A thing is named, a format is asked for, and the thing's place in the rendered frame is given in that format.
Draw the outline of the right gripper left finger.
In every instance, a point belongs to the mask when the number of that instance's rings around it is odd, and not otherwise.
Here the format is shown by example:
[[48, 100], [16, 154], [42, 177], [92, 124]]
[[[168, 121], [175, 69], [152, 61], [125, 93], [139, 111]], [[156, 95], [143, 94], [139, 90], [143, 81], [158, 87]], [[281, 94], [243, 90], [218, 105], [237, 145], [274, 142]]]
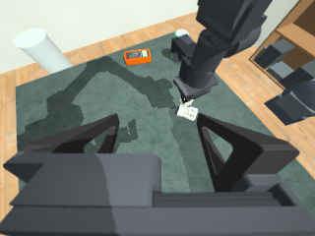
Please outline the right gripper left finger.
[[19, 151], [85, 153], [85, 145], [109, 129], [97, 153], [112, 153], [117, 138], [119, 123], [118, 114], [114, 113], [92, 123], [29, 142]]

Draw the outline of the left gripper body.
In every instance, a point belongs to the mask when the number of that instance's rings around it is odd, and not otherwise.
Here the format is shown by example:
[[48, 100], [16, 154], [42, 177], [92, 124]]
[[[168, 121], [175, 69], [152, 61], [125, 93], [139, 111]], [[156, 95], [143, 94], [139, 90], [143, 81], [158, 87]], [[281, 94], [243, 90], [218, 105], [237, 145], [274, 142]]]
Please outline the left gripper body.
[[[207, 93], [212, 90], [213, 86], [217, 86], [220, 82], [215, 75], [212, 76], [212, 74], [216, 71], [199, 71], [197, 68], [192, 64], [192, 60], [190, 62], [191, 64], [191, 72], [187, 81], [187, 84], [185, 84], [180, 76], [174, 77], [173, 82], [176, 86], [179, 87], [181, 90], [182, 96], [187, 99], [193, 99], [197, 96], [200, 96], [204, 93]], [[208, 82], [208, 80], [210, 80]]]

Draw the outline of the green and yellow drink can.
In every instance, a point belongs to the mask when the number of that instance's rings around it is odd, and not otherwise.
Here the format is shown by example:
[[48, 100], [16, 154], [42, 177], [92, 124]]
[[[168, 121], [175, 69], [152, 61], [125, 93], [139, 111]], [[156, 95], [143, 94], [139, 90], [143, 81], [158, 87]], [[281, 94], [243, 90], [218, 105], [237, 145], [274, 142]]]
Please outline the green and yellow drink can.
[[185, 30], [185, 29], [179, 29], [176, 34], [174, 35], [174, 37], [177, 37], [179, 35], [182, 35], [182, 34], [188, 34], [188, 31]]

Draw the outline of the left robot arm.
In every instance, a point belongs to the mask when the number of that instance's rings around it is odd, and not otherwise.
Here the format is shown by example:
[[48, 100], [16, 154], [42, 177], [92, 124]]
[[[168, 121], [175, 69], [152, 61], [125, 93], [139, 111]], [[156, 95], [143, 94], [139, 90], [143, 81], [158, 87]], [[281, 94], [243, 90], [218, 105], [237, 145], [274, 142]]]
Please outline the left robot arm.
[[179, 76], [182, 81], [187, 84], [191, 60], [197, 70], [209, 72], [215, 70], [223, 58], [254, 45], [260, 37], [262, 24], [268, 18], [264, 13], [272, 1], [198, 0], [196, 21], [205, 29], [200, 32], [197, 43], [188, 34], [174, 37], [171, 41], [170, 52], [173, 62], [181, 63]]

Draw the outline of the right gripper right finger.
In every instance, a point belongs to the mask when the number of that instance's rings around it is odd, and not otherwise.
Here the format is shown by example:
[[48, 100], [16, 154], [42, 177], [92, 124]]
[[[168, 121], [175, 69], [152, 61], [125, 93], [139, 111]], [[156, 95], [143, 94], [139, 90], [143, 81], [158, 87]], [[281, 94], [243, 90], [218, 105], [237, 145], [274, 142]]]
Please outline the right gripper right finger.
[[[277, 175], [300, 154], [288, 141], [203, 113], [198, 114], [197, 127], [215, 192], [229, 192], [245, 175]], [[207, 128], [232, 145], [227, 161], [216, 148]]]

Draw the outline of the orange multimeter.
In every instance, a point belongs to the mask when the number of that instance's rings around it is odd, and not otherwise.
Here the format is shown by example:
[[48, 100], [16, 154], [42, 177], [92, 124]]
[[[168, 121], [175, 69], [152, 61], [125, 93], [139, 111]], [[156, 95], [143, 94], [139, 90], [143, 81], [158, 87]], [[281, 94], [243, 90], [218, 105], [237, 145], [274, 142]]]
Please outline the orange multimeter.
[[150, 49], [124, 52], [126, 65], [135, 65], [151, 62]]

